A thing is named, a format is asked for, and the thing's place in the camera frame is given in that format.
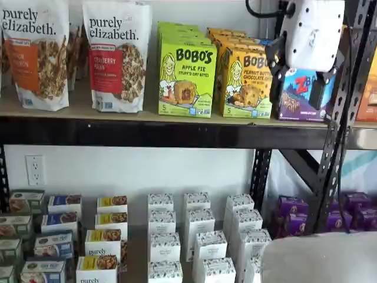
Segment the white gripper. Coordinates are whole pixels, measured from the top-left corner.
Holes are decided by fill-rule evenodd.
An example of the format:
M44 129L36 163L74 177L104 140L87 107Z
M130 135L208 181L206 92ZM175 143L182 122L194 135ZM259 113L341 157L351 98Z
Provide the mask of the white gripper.
M289 68L316 71L309 104L319 110L333 87L345 1L289 1L280 36L265 46L272 75L270 102L277 108Z

